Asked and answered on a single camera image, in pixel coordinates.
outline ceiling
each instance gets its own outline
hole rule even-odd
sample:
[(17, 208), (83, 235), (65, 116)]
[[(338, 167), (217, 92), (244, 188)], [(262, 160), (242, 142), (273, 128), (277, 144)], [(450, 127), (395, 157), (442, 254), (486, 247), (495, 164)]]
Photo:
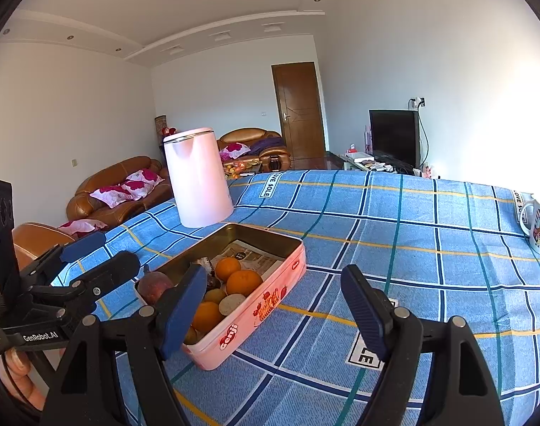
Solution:
[(154, 66), (245, 39), (313, 33), (334, 1), (23, 0), (0, 42), (70, 45)]

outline mug handle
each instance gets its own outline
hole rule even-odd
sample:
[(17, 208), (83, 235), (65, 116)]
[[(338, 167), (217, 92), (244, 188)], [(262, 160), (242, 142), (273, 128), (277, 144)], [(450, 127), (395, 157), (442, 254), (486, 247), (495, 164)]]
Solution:
[(527, 226), (525, 226), (524, 223), (522, 222), (522, 213), (524, 213), (527, 207), (530, 207), (530, 206), (534, 207), (534, 200), (529, 200), (527, 203), (525, 203), (522, 206), (521, 212), (519, 213), (519, 224), (521, 225), (521, 229), (529, 237), (530, 237), (530, 229)]

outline blue gripper pad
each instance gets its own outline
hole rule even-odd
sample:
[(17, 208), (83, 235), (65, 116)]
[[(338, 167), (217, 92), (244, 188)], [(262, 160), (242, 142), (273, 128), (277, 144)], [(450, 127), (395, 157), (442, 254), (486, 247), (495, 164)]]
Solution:
[(106, 235), (104, 232), (96, 231), (92, 234), (82, 237), (81, 239), (63, 247), (61, 253), (61, 261), (71, 263), (84, 258), (88, 254), (100, 247), (103, 247), (106, 243)]
[(176, 287), (167, 289), (156, 303), (156, 330), (161, 358), (177, 351), (207, 290), (207, 272), (192, 264)]
[(367, 348), (386, 362), (390, 357), (390, 348), (385, 338), (393, 328), (390, 301), (380, 290), (369, 285), (359, 267), (354, 264), (341, 271), (341, 291)]

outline television screen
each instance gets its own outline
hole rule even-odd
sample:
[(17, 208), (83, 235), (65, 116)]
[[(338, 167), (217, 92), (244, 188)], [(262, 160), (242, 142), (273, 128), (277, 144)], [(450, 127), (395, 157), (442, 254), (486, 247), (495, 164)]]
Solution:
[(418, 112), (370, 110), (373, 151), (386, 154), (414, 168), (420, 166)]

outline pink tin box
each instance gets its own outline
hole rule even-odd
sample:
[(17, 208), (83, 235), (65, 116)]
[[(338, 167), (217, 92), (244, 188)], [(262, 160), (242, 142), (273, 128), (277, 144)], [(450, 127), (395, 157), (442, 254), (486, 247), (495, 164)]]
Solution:
[(192, 261), (203, 257), (212, 260), (235, 240), (286, 259), (246, 301), (197, 344), (182, 346), (183, 351), (204, 370), (214, 370), (222, 364), (262, 324), (306, 272), (305, 248), (300, 239), (241, 224), (226, 224), (158, 270), (177, 284)]

